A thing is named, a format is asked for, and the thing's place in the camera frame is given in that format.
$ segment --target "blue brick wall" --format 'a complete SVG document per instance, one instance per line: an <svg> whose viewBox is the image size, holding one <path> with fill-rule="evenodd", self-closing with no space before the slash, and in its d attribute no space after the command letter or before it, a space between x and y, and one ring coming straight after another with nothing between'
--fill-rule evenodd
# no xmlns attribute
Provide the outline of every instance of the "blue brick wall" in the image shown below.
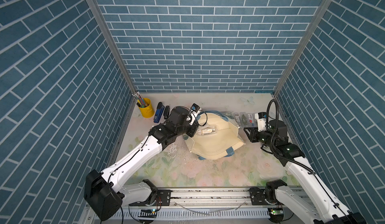
<svg viewBox="0 0 385 224"><path fill-rule="evenodd" d="M385 0L333 0L278 99L312 166L385 223Z"/></svg>
<svg viewBox="0 0 385 224"><path fill-rule="evenodd" d="M134 84L271 92L321 0L97 0Z"/></svg>
<svg viewBox="0 0 385 224"><path fill-rule="evenodd" d="M73 223L129 89L85 0L0 0L0 223Z"/></svg>

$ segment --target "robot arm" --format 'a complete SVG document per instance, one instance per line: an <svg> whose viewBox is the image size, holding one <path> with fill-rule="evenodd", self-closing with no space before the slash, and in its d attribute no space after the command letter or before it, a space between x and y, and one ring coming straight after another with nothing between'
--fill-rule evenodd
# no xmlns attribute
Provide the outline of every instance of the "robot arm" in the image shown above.
<svg viewBox="0 0 385 224"><path fill-rule="evenodd" d="M148 180L123 185L144 163L174 143L176 137L182 134L193 137L199 126L196 117L200 112L196 104L190 109L173 108L169 118L152 127L148 136L126 156L101 172L92 170L86 176L84 199L102 221L114 215L122 205L137 201L151 204L155 200L157 188Z"/></svg>
<svg viewBox="0 0 385 224"><path fill-rule="evenodd" d="M263 151L266 151L263 148L264 146L270 147L270 153L279 159L285 169L297 179L311 199L315 209L291 191L290 187L282 180L275 180L266 184L266 200L270 203L280 202L286 205L304 223L366 223L360 213L352 213L326 186L313 171L301 149L297 145L288 142L287 127L283 121L278 120L278 111L276 111L276 119L270 121L266 128L264 128L264 124L268 120L267 113L269 113L272 102L275 102L277 110L277 101L272 100L267 107L267 111L261 112L258 116L258 119L262 122L258 125L258 128L262 126L262 130L250 128L245 128L244 130L251 142L262 143L261 149Z"/></svg>

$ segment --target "white wire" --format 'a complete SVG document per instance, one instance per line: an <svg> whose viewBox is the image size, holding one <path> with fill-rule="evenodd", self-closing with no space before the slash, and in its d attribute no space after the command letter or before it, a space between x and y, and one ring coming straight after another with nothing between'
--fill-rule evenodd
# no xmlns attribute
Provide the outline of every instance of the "white wire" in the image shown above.
<svg viewBox="0 0 385 224"><path fill-rule="evenodd" d="M157 200L155 199L153 203L151 204L145 204L146 206L152 206L155 202L157 202Z"/></svg>
<svg viewBox="0 0 385 224"><path fill-rule="evenodd" d="M215 211L210 211L210 214L211 214L211 213L214 213L214 212L229 211L229 210L233 210L233 209L238 210L238 208L240 208L240 207L241 207L243 204L245 204L245 203L246 203L246 202L243 202L243 203L240 204L238 207L225 208L225 209L219 209L219 210L215 210ZM199 211L194 211L194 210L188 209L188 208L182 206L182 205L179 204L179 203L176 203L176 202L175 202L175 204L177 204L178 206L180 206L180 207L182 207L183 209L186 209L186 210L188 210L188 211L190 211L190 212L195 212L195 213L198 213L198 214L210 216L210 214L207 214L207 213L204 213L204 212L199 212Z"/></svg>

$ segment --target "packaged item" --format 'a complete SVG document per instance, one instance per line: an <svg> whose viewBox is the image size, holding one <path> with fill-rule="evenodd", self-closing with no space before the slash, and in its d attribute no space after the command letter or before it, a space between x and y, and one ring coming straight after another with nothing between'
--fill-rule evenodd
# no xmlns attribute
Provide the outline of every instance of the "packaged item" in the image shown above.
<svg viewBox="0 0 385 224"><path fill-rule="evenodd" d="M240 117L239 117L239 114L238 114L238 113L234 113L233 115L234 115L235 121L237 121L238 126L239 126L239 127L242 127L241 119L240 119Z"/></svg>
<svg viewBox="0 0 385 224"><path fill-rule="evenodd" d="M249 121L249 123L248 123L249 127L255 127L253 114L247 114L247 117L248 117L248 121Z"/></svg>
<svg viewBox="0 0 385 224"><path fill-rule="evenodd" d="M239 113L239 117L241 118L242 128L249 127L249 117L245 112Z"/></svg>
<svg viewBox="0 0 385 224"><path fill-rule="evenodd" d="M212 135L216 133L217 133L216 125L204 126L204 127L198 128L198 130L196 131L197 135Z"/></svg>

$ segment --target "table surface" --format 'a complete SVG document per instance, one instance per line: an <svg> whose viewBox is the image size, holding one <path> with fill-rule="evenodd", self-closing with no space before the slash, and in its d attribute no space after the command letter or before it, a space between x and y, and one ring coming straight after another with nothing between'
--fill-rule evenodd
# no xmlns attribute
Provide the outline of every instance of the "table surface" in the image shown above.
<svg viewBox="0 0 385 224"><path fill-rule="evenodd" d="M272 99L268 93L146 93L143 97L151 99L155 108L159 101L171 108L179 105L190 108L196 103L203 110L229 113L266 111ZM274 115L275 107L272 105L270 116ZM153 125L153 118L145 119L135 106L117 159L138 145ZM267 181L282 179L288 185L299 185L275 157L260 149L260 143L251 143L241 128L239 135L246 144L235 150L233 156L218 160L199 160L196 154L189 152L183 140L182 143L173 143L145 163L126 184L149 179L157 187L169 188L263 186Z"/></svg>

